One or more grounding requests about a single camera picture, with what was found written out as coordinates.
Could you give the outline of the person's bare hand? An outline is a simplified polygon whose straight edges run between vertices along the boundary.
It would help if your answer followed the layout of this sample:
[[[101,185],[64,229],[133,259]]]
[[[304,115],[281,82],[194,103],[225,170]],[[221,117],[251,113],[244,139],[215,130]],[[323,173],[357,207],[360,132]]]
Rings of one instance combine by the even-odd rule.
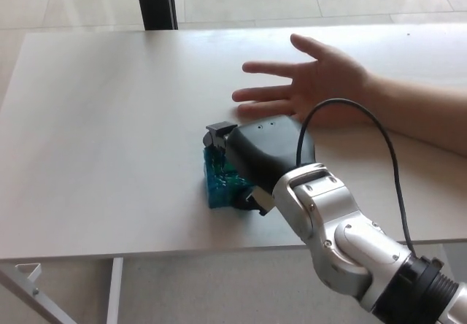
[[[267,74],[291,80],[289,85],[243,88],[232,94],[239,105],[237,114],[252,120],[276,115],[291,115],[303,121],[321,101],[349,99],[372,108],[371,86],[374,76],[347,54],[316,39],[292,34],[295,49],[312,61],[285,63],[250,61],[242,70],[250,74]]]

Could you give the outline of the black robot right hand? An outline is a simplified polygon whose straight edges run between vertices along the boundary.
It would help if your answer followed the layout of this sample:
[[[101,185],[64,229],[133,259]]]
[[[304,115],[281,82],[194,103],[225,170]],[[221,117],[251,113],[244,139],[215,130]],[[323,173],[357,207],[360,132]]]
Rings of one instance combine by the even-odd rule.
[[[284,115],[244,125],[208,125],[203,137],[208,207],[268,214],[253,191],[272,194],[279,178],[296,167],[300,131],[301,124]]]

